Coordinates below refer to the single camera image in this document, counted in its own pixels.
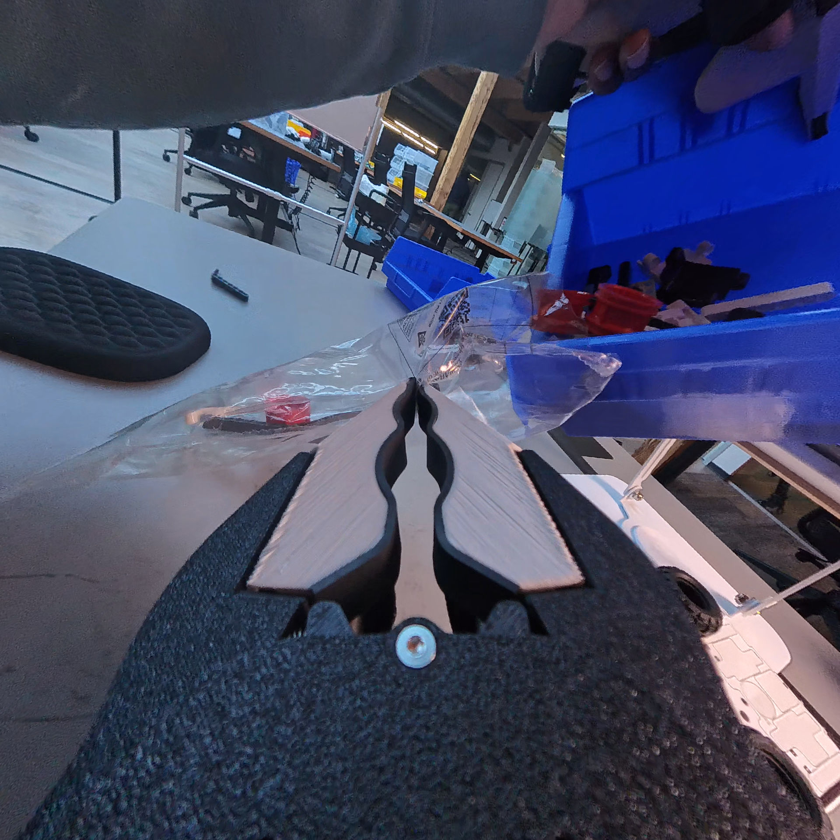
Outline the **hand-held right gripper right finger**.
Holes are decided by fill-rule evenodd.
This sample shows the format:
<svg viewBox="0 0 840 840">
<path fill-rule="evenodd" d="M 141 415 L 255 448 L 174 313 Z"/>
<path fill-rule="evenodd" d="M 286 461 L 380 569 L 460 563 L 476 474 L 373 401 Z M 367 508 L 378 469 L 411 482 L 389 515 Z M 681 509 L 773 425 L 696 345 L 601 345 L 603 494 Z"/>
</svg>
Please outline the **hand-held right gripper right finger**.
<svg viewBox="0 0 840 840">
<path fill-rule="evenodd" d="M 431 386 L 417 393 L 436 480 L 433 566 L 454 631 L 478 631 L 503 602 L 543 630 L 529 597 L 580 589 L 585 574 L 522 464 L 520 447 Z"/>
</svg>

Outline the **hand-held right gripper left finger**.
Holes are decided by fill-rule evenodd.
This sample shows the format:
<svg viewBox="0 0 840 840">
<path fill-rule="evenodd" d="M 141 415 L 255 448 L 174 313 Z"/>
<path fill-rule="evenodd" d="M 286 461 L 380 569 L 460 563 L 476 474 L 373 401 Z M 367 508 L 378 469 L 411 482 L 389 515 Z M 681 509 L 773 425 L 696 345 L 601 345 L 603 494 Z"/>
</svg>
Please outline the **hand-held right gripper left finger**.
<svg viewBox="0 0 840 840">
<path fill-rule="evenodd" d="M 316 448 L 246 589 L 335 602 L 362 631 L 396 619 L 401 538 L 393 487 L 406 463 L 417 382 L 407 380 Z"/>
</svg>

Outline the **large clear plastic bag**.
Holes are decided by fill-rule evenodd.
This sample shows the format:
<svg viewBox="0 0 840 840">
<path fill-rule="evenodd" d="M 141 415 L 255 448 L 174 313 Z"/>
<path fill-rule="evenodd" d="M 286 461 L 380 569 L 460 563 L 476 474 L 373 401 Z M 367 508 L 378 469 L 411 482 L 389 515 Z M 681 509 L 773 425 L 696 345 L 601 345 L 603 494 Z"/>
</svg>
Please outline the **large clear plastic bag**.
<svg viewBox="0 0 840 840">
<path fill-rule="evenodd" d="M 59 466 L 73 485 L 99 478 L 173 477 L 283 464 L 335 432 L 240 435 L 202 429 L 212 416 L 265 419 L 268 392 L 307 396 L 311 419 L 363 412 L 414 379 L 436 387 L 513 442 L 548 431 L 591 404 L 621 369 L 613 353 L 548 339 L 531 329 L 546 274 L 489 280 L 453 291 L 365 336 L 195 394 L 124 428 Z"/>
</svg>

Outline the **blue storage bin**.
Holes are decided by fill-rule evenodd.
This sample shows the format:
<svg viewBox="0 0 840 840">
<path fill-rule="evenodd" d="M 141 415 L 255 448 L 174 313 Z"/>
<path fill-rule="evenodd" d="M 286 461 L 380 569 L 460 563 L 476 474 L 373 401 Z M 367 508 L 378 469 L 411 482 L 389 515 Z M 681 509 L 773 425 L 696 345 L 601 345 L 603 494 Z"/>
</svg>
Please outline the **blue storage bin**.
<svg viewBox="0 0 840 840">
<path fill-rule="evenodd" d="M 548 263 L 566 289 L 592 268 L 707 240 L 715 266 L 749 274 L 743 295 L 838 291 L 838 107 L 814 141 L 795 80 L 702 113 L 694 88 L 710 57 L 693 49 L 572 104 Z M 578 359 L 512 354 L 512 404 L 529 426 L 576 436 L 837 445 L 838 333 L 835 297 L 761 319 L 571 340 L 621 362 L 601 394 L 564 421 Z"/>
<path fill-rule="evenodd" d="M 408 311 L 422 308 L 453 291 L 494 279 L 476 266 L 405 237 L 399 237 L 388 251 L 382 271 L 386 289 Z"/>
</svg>

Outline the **person's left forearm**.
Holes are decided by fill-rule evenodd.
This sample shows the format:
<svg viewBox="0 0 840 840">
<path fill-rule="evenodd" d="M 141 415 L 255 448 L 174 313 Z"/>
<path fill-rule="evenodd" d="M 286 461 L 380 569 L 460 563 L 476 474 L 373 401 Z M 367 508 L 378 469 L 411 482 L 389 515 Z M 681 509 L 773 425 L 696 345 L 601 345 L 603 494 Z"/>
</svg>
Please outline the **person's left forearm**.
<svg viewBox="0 0 840 840">
<path fill-rule="evenodd" d="M 375 95 L 439 67 L 512 77 L 548 4 L 4 1 L 1 122 L 197 127 Z"/>
</svg>

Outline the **person's left hand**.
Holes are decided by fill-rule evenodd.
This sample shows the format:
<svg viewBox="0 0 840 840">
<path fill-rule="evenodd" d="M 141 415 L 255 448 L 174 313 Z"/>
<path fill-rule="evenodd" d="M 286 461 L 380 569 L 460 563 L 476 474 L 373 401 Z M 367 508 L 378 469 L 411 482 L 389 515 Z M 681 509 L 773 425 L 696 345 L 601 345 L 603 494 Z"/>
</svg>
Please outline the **person's left hand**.
<svg viewBox="0 0 840 840">
<path fill-rule="evenodd" d="M 607 95 L 643 74 L 654 35 L 699 11 L 699 1 L 548 1 L 532 57 L 539 66 L 555 41 L 582 47 L 589 89 Z"/>
</svg>

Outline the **wooden pillar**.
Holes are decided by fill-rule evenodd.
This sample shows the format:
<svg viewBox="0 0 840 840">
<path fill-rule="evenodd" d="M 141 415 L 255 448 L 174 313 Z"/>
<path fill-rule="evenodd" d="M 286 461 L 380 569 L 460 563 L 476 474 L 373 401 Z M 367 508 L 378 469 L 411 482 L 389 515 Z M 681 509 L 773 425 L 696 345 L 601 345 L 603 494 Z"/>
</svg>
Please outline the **wooden pillar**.
<svg viewBox="0 0 840 840">
<path fill-rule="evenodd" d="M 443 169 L 437 179 L 433 194 L 428 200 L 430 205 L 443 212 L 455 180 L 460 173 L 472 140 L 475 137 L 481 118 L 498 81 L 498 74 L 481 71 L 465 106 L 458 125 L 454 142 L 444 160 Z"/>
</svg>

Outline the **black toy axle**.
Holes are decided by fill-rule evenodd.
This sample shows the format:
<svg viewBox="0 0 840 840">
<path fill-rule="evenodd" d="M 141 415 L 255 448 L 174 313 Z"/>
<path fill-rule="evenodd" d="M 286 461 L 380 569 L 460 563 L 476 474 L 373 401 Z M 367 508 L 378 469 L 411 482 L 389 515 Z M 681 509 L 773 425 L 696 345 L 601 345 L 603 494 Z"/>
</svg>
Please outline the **black toy axle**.
<svg viewBox="0 0 840 840">
<path fill-rule="evenodd" d="M 273 435 L 273 434 L 294 434 L 308 431 L 315 427 L 326 427 L 332 424 L 346 422 L 357 417 L 361 412 L 336 413 L 319 419 L 310 419 L 305 423 L 280 423 L 258 420 L 246 416 L 210 416 L 202 420 L 202 429 L 240 435 Z"/>
</svg>

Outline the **red toy wheel hub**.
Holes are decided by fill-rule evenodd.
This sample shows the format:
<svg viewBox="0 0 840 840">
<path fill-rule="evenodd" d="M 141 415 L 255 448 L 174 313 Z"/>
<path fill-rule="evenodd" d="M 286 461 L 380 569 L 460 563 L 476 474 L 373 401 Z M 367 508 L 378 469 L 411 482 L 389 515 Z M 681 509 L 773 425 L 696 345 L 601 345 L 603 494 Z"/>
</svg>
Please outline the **red toy wheel hub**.
<svg viewBox="0 0 840 840">
<path fill-rule="evenodd" d="M 535 299 L 531 329 L 563 340 L 587 337 L 586 313 L 593 302 L 590 292 L 542 288 Z"/>
<path fill-rule="evenodd" d="M 663 303 L 642 291 L 612 283 L 602 283 L 585 318 L 589 335 L 606 336 L 640 333 L 657 317 Z"/>
<path fill-rule="evenodd" d="M 268 392 L 263 395 L 262 404 L 269 426 L 300 427 L 312 421 L 311 402 L 307 396 Z"/>
</svg>

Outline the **white stand base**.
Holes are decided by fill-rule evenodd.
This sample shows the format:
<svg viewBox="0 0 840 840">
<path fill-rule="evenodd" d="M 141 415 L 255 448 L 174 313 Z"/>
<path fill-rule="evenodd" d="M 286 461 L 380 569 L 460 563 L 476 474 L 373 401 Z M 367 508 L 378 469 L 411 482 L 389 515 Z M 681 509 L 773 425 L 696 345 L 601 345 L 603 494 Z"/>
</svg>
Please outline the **white stand base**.
<svg viewBox="0 0 840 840">
<path fill-rule="evenodd" d="M 795 690 L 787 678 L 783 677 L 783 671 L 791 663 L 792 656 L 782 636 L 760 614 L 747 616 L 742 613 L 741 608 L 746 603 L 746 596 L 736 592 L 736 589 L 725 581 L 719 572 L 644 500 L 642 488 L 639 484 L 629 486 L 626 482 L 614 476 L 604 475 L 571 475 L 566 478 L 575 489 L 580 491 L 598 510 L 613 521 L 643 551 L 657 570 L 659 566 L 675 566 L 697 578 L 712 594 L 722 611 L 721 629 L 714 634 L 719 633 L 722 628 L 731 629 L 740 634 L 771 666 L 772 670 L 785 680 L 786 684 L 793 689 L 793 692 L 804 701 L 807 709 L 838 741 L 838 734 L 817 716 L 817 713 L 806 704 L 801 694 Z M 679 595 L 677 587 L 672 581 L 670 583 Z M 700 636 L 705 651 L 704 639 L 706 637 Z M 735 709 L 734 713 L 745 730 L 751 728 L 741 722 Z M 828 809 L 824 806 L 832 820 L 836 838 L 838 838 L 836 833 L 838 829 L 838 800 L 833 808 Z"/>
</svg>

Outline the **black toy tire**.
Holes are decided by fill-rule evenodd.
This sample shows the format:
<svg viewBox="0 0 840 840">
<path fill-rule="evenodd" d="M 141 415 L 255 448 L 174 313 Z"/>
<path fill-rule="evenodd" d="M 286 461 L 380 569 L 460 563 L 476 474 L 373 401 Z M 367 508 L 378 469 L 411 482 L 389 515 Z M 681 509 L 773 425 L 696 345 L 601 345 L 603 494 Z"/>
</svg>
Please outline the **black toy tire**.
<svg viewBox="0 0 840 840">
<path fill-rule="evenodd" d="M 796 768 L 793 761 L 770 739 L 762 733 L 747 728 L 746 731 L 753 746 L 763 756 L 786 793 L 807 814 L 822 839 L 835 839 L 833 824 L 819 797 Z"/>
<path fill-rule="evenodd" d="M 697 578 L 675 566 L 659 566 L 658 571 L 679 590 L 680 601 L 701 637 L 710 636 L 721 629 L 721 608 Z"/>
</svg>

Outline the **black office chair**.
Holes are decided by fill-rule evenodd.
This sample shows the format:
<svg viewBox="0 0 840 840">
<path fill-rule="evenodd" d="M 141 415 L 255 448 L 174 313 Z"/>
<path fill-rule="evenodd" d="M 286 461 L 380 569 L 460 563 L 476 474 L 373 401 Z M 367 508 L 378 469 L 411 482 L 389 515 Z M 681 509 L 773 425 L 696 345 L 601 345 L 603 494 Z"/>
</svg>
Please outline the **black office chair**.
<svg viewBox="0 0 840 840">
<path fill-rule="evenodd" d="M 222 174 L 204 172 L 216 177 L 227 190 L 226 193 L 188 192 L 182 197 L 182 204 L 190 207 L 189 215 L 198 218 L 201 211 L 224 207 L 229 217 L 240 220 L 250 237 L 256 237 L 252 220 L 264 220 L 266 199 L 257 196 L 257 191 L 238 183 L 238 178 L 260 187 L 272 188 L 260 152 L 255 152 L 241 137 L 235 138 L 229 131 L 231 125 L 190 129 L 190 143 L 185 151 L 205 166 L 213 167 Z"/>
<path fill-rule="evenodd" d="M 403 184 L 397 195 L 387 184 L 375 185 L 370 194 L 359 192 L 353 203 L 353 212 L 343 235 L 347 249 L 342 269 L 347 270 L 352 253 L 356 254 L 352 272 L 355 273 L 361 256 L 371 259 L 367 277 L 385 262 L 399 237 L 408 232 L 416 213 L 415 186 L 417 165 L 405 163 Z"/>
</svg>

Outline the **grey toy beam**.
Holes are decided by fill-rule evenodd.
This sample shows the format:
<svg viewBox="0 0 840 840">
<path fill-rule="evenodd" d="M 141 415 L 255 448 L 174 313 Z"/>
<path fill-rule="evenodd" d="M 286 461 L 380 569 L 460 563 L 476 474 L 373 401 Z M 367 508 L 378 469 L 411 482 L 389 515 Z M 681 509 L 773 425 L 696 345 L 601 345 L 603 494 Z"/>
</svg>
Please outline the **grey toy beam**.
<svg viewBox="0 0 840 840">
<path fill-rule="evenodd" d="M 837 297 L 837 290 L 831 282 L 819 282 L 803 287 L 764 293 L 732 301 L 711 303 L 699 310 L 699 314 L 709 322 L 725 320 L 730 312 L 737 309 L 769 314 L 798 308 L 813 307 L 830 302 Z"/>
</svg>

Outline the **white sticker sheet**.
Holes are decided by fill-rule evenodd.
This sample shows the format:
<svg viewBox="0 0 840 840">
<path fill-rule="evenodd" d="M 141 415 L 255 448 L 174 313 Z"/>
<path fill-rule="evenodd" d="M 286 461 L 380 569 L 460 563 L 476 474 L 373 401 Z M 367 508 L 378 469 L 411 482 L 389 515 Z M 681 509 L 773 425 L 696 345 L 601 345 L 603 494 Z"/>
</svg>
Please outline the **white sticker sheet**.
<svg viewBox="0 0 840 840">
<path fill-rule="evenodd" d="M 838 741 L 739 633 L 722 628 L 703 644 L 741 722 L 771 740 L 822 804 L 833 808 Z"/>
</svg>

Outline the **black toy frame piece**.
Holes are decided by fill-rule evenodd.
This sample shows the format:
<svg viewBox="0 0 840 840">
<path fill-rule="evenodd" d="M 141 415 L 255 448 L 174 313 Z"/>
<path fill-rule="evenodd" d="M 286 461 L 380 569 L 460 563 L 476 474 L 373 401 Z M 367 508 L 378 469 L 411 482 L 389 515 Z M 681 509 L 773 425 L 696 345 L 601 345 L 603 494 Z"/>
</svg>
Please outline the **black toy frame piece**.
<svg viewBox="0 0 840 840">
<path fill-rule="evenodd" d="M 673 248 L 659 275 L 656 297 L 665 305 L 683 301 L 691 308 L 704 308 L 742 291 L 749 280 L 750 274 L 740 268 L 692 262 L 683 248 Z"/>
</svg>

